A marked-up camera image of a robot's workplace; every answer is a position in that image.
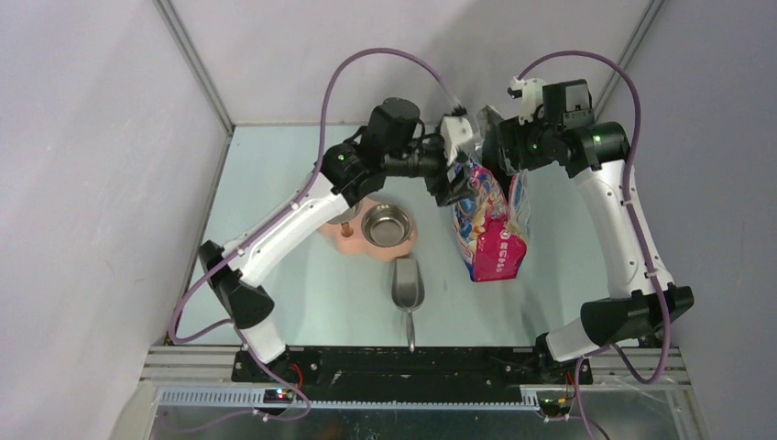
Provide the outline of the colourful cat food bag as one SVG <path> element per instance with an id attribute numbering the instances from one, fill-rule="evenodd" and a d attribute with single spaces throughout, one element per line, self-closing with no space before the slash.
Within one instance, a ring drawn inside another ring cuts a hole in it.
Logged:
<path id="1" fill-rule="evenodd" d="M 481 140 L 454 168 L 468 173 L 474 192 L 452 207 L 454 236 L 473 282 L 516 278 L 530 242 L 528 172 L 507 175 L 498 163 L 503 120 L 493 106 L 483 107 L 476 115 Z"/>

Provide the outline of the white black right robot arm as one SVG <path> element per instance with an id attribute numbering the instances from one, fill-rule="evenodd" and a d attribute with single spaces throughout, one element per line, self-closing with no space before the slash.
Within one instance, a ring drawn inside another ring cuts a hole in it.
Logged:
<path id="1" fill-rule="evenodd" d="M 555 383 L 569 360 L 673 323 L 695 303 L 675 284 L 652 240 L 621 124 L 597 122 L 586 81 L 548 84 L 514 78 L 508 88 L 519 113 L 498 123 L 499 165 L 515 174 L 557 163 L 581 194 L 606 265 L 608 296 L 586 302 L 572 323 L 539 337 L 547 349 L 532 362 L 536 377 Z"/>

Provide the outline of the metal food scoop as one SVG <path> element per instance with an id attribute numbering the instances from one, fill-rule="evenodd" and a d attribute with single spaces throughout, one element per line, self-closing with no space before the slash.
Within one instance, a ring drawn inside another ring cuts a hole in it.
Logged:
<path id="1" fill-rule="evenodd" d="M 420 266 L 416 258 L 406 256 L 394 260 L 391 298 L 405 315 L 408 349 L 414 353 L 417 344 L 413 312 L 422 305 L 425 298 Z"/>

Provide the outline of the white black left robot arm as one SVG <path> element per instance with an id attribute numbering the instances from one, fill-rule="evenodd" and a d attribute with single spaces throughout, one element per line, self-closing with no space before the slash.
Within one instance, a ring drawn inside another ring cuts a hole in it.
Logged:
<path id="1" fill-rule="evenodd" d="M 474 138 L 461 105 L 427 132 L 413 102 L 388 98 L 366 125 L 323 152 L 308 182 L 268 220 L 224 245 L 200 246 L 207 282 L 259 375 L 274 382 L 290 369 L 287 345 L 270 319 L 275 303 L 262 286 L 275 266 L 321 226 L 380 191 L 388 177 L 422 179 L 439 206 L 472 196 L 464 149 Z"/>

